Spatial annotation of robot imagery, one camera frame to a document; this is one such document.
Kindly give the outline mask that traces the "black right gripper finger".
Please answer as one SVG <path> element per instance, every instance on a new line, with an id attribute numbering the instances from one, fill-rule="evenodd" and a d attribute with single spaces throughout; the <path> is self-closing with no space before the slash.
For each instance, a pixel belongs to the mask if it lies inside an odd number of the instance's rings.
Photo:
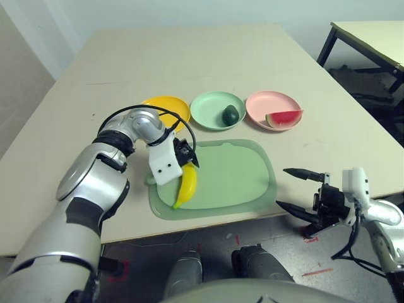
<path id="1" fill-rule="evenodd" d="M 307 169 L 287 168 L 284 172 L 302 180 L 324 181 L 325 174 L 317 173 Z"/>
<path id="2" fill-rule="evenodd" d="M 306 222 L 316 223 L 316 215 L 307 212 L 305 208 L 299 207 L 297 205 L 293 205 L 291 203 L 286 203 L 283 201 L 276 201 L 276 203 L 283 210 L 290 213 L 294 217 L 304 220 Z"/>

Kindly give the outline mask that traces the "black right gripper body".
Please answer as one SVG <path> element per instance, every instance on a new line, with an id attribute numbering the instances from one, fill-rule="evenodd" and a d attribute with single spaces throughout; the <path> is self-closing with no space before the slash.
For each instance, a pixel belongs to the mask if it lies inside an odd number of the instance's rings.
<path id="1" fill-rule="evenodd" d="M 314 194 L 312 207 L 314 213 L 308 216 L 310 224 L 304 229 L 305 237 L 311 239 L 338 224 L 340 219 L 346 219 L 350 208 L 345 206 L 344 194 L 337 187 L 329 185 L 328 173 L 309 172 L 307 178 L 322 184 Z"/>

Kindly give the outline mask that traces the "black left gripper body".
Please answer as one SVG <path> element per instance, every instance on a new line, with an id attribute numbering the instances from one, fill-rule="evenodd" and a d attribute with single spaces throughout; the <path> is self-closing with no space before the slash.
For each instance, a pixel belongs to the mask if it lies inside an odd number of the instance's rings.
<path id="1" fill-rule="evenodd" d="M 194 162 L 194 151 L 186 139 L 180 140 L 178 138 L 174 138 L 173 144 L 175 156 L 180 167 L 183 167 L 189 162 Z"/>

